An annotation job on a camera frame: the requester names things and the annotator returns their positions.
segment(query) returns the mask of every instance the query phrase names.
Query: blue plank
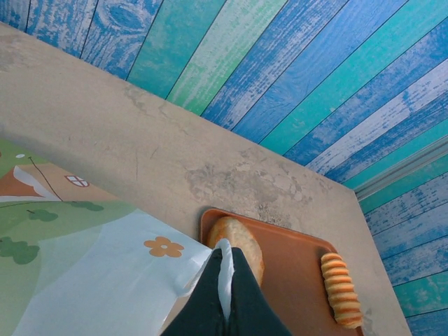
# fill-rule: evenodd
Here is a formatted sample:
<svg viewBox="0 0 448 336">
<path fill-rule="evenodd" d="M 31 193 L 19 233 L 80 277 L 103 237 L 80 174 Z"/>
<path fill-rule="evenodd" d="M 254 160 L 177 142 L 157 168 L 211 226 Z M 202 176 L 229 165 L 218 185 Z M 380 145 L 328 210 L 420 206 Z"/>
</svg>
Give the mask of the blue plank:
<svg viewBox="0 0 448 336">
<path fill-rule="evenodd" d="M 388 0 L 378 6 L 378 3 L 371 0 L 350 0 L 254 106 L 251 107 L 254 100 L 246 99 L 245 94 L 241 95 L 244 108 L 236 106 L 227 113 L 227 119 L 233 125 L 239 121 L 233 132 L 257 143 L 263 140 L 405 2 Z M 259 87 L 252 82 L 244 91 L 258 92 Z"/>
<path fill-rule="evenodd" d="M 448 235 L 448 203 L 424 212 L 373 237 L 385 259 Z"/>
<path fill-rule="evenodd" d="M 359 123 L 307 164 L 307 167 L 322 175 L 327 174 L 447 91 L 448 59 Z"/>
<path fill-rule="evenodd" d="M 447 58 L 448 18 L 337 108 L 284 156 L 300 165 L 307 165 L 358 123 Z"/>
<path fill-rule="evenodd" d="M 412 336 L 446 336 L 448 309 L 406 318 Z"/>
<path fill-rule="evenodd" d="M 448 270 L 448 236 L 383 260 L 392 286 Z"/>
<path fill-rule="evenodd" d="M 448 272 L 393 288 L 406 317 L 448 308 Z"/>
<path fill-rule="evenodd" d="M 30 1 L 31 0 L 1 0 L 0 21 L 24 32 L 27 27 Z"/>
<path fill-rule="evenodd" d="M 412 113 L 410 117 L 354 153 L 325 176 L 343 183 L 446 119 L 448 119 L 448 92 L 434 99 L 416 113 Z"/>
<path fill-rule="evenodd" d="M 433 178 L 365 215 L 372 235 L 448 202 L 448 173 Z"/>
<path fill-rule="evenodd" d="M 224 2 L 164 0 L 127 80 L 167 98 Z"/>
<path fill-rule="evenodd" d="M 125 79 L 162 0 L 98 0 L 81 58 Z"/>
<path fill-rule="evenodd" d="M 346 2 L 288 1 L 202 117 L 228 129 L 234 127 Z"/>
<path fill-rule="evenodd" d="M 27 33 L 79 57 L 97 0 L 31 0 Z"/>
</svg>

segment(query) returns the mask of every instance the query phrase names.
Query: teal wood plank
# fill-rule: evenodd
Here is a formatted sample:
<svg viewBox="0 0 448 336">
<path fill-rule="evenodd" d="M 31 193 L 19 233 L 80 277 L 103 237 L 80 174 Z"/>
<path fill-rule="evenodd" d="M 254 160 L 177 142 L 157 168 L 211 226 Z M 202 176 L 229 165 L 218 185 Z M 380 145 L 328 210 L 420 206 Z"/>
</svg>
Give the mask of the teal wood plank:
<svg viewBox="0 0 448 336">
<path fill-rule="evenodd" d="M 448 155 L 433 161 L 359 202 L 364 214 L 448 172 Z"/>
<path fill-rule="evenodd" d="M 0 21 L 24 32 L 27 27 L 30 1 L 31 0 L 1 0 Z"/>
<path fill-rule="evenodd" d="M 448 309 L 406 318 L 412 336 L 443 336 L 448 330 Z"/>
<path fill-rule="evenodd" d="M 448 203 L 448 173 L 440 175 L 365 215 L 372 235 Z"/>
<path fill-rule="evenodd" d="M 31 0 L 27 33 L 81 55 L 97 0 Z"/>
<path fill-rule="evenodd" d="M 162 0 L 98 0 L 81 59 L 125 79 Z"/>
<path fill-rule="evenodd" d="M 167 100 L 201 114 L 286 0 L 227 0 Z"/>
<path fill-rule="evenodd" d="M 376 175 L 392 168 L 394 165 L 408 158 L 412 154 L 417 153 L 418 151 L 431 145 L 433 142 L 445 137 L 447 134 L 448 120 L 445 120 L 427 130 L 423 134 L 420 134 L 402 147 L 399 147 L 392 153 L 389 153 L 380 161 L 372 164 L 370 167 L 364 169 L 362 172 L 345 181 L 343 184 L 348 188 L 355 189 L 374 178 Z"/>
<path fill-rule="evenodd" d="M 395 134 L 393 128 L 406 125 L 408 123 L 407 119 L 411 120 L 421 116 L 425 120 L 424 117 L 429 114 L 427 111 L 429 109 L 430 111 L 439 111 L 438 114 L 440 115 L 436 119 L 438 122 L 442 122 L 446 117 L 446 92 L 448 92 L 448 59 L 388 101 L 387 104 L 364 119 L 363 122 L 360 122 L 307 164 L 307 167 L 322 175 L 328 175 L 329 179 L 335 179 L 338 182 L 343 181 L 347 171 L 355 169 L 358 165 L 363 165 L 364 157 L 358 159 L 361 162 L 352 162 L 353 157 L 356 158 L 358 154 L 363 154 L 366 151 L 365 149 L 368 150 L 375 144 L 378 148 L 372 148 L 372 157 L 368 157 L 369 154 L 367 154 L 366 162 L 383 155 L 381 149 L 384 146 L 382 144 L 390 141 L 393 145 L 394 141 L 390 139 L 391 134 L 392 136 Z M 428 107 L 432 105 L 433 101 L 439 100 L 438 97 L 442 101 L 433 108 Z M 408 128 L 414 128 L 417 132 L 420 130 L 421 122 L 411 122 L 410 124 Z"/>
<path fill-rule="evenodd" d="M 448 269 L 448 236 L 383 260 L 392 286 Z"/>
<path fill-rule="evenodd" d="M 283 155 L 447 16 L 448 1 L 409 0 L 260 144 Z"/>
<path fill-rule="evenodd" d="M 164 0 L 128 81 L 163 99 L 225 0 Z"/>
<path fill-rule="evenodd" d="M 448 203 L 445 203 L 376 234 L 373 240 L 385 259 L 447 235 Z"/>
<path fill-rule="evenodd" d="M 406 317 L 448 308 L 448 272 L 394 287 Z"/>
</svg>

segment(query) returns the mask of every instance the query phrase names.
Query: brown tray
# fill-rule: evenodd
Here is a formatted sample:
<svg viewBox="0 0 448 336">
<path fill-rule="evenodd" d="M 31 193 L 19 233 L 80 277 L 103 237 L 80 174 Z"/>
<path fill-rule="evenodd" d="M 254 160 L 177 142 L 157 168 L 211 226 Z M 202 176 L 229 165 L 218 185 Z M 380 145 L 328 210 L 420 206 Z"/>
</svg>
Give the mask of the brown tray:
<svg viewBox="0 0 448 336">
<path fill-rule="evenodd" d="M 363 336 L 361 328 L 338 325 L 328 304 L 321 273 L 321 256 L 336 252 L 329 242 L 220 209 L 201 217 L 199 240 L 205 244 L 213 224 L 231 216 L 255 235 L 263 252 L 265 273 L 261 291 L 293 335 Z"/>
</svg>

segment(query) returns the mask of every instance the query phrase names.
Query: bread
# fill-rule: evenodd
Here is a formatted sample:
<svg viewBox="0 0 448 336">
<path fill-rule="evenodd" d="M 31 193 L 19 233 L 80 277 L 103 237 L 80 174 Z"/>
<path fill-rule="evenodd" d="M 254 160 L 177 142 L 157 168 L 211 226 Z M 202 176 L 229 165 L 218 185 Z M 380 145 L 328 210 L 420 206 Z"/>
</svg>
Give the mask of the bread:
<svg viewBox="0 0 448 336">
<path fill-rule="evenodd" d="M 321 258 L 328 301 L 335 313 L 335 320 L 345 328 L 354 329 L 363 324 L 361 304 L 351 282 L 347 264 L 337 253 L 326 253 Z"/>
<path fill-rule="evenodd" d="M 232 247 L 239 247 L 243 251 L 258 285 L 261 286 L 265 264 L 260 245 L 252 232 L 239 220 L 229 216 L 222 217 L 211 228 L 206 245 L 213 249 L 222 238 L 227 238 Z"/>
</svg>

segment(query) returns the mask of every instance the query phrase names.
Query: blue wooden planks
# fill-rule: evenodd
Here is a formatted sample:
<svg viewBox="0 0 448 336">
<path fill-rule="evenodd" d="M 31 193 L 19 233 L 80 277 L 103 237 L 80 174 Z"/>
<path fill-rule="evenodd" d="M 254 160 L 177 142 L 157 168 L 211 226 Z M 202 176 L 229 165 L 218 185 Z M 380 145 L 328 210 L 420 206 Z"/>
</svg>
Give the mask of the blue wooden planks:
<svg viewBox="0 0 448 336">
<path fill-rule="evenodd" d="M 359 202 L 364 214 L 448 172 L 448 155 L 427 164 Z"/>
<path fill-rule="evenodd" d="M 448 270 L 448 236 L 383 260 L 392 286 Z"/>
<path fill-rule="evenodd" d="M 31 0 L 1 0 L 0 21 L 24 32 L 27 27 L 30 1 Z"/>
<path fill-rule="evenodd" d="M 162 0 L 98 0 L 81 58 L 125 79 Z"/>
<path fill-rule="evenodd" d="M 27 33 L 79 57 L 97 0 L 31 0 Z"/>
<path fill-rule="evenodd" d="M 448 91 L 354 153 L 325 176 L 339 183 L 345 182 L 446 119 L 448 119 Z"/>
<path fill-rule="evenodd" d="M 380 161 L 372 164 L 367 169 L 364 169 L 361 173 L 345 181 L 343 183 L 344 186 L 351 189 L 359 188 L 361 185 L 374 178 L 376 175 L 385 172 L 387 169 L 398 164 L 412 154 L 421 151 L 437 140 L 441 140 L 441 138 L 447 135 L 447 130 L 448 120 L 444 120 L 440 124 L 437 124 L 423 134 L 420 134 L 405 145 L 399 147 L 399 149 L 388 154 L 386 157 L 383 157 Z"/>
<path fill-rule="evenodd" d="M 381 258 L 448 235 L 448 203 L 390 227 L 373 237 Z"/>
<path fill-rule="evenodd" d="M 331 112 L 443 21 L 448 1 L 409 0 L 280 122 L 261 145 L 284 154 Z"/>
<path fill-rule="evenodd" d="M 447 58 L 448 18 L 331 113 L 284 156 L 300 165 L 307 165 L 358 123 Z"/>
<path fill-rule="evenodd" d="M 448 173 L 387 202 L 365 215 L 372 235 L 448 203 Z"/>
<path fill-rule="evenodd" d="M 406 318 L 412 336 L 446 336 L 448 309 Z"/>
<path fill-rule="evenodd" d="M 448 308 L 448 272 L 393 288 L 406 317 Z"/>
<path fill-rule="evenodd" d="M 234 120 L 233 123 L 244 116 L 233 132 L 257 143 L 263 140 L 285 116 L 405 2 L 405 0 L 389 0 L 383 1 L 381 6 L 378 6 L 375 1 L 350 0 L 287 70 L 276 79 L 250 111 L 247 112 L 247 108 L 231 110 L 230 117 Z"/>
<path fill-rule="evenodd" d="M 354 153 L 448 91 L 448 59 L 383 105 L 312 160 L 307 167 L 327 174 Z"/>
<path fill-rule="evenodd" d="M 225 128 L 233 128 L 346 2 L 289 1 L 228 78 L 202 117 Z M 264 119 L 257 127 L 272 122 Z"/>
<path fill-rule="evenodd" d="M 167 98 L 224 2 L 164 0 L 128 81 Z"/>
</svg>

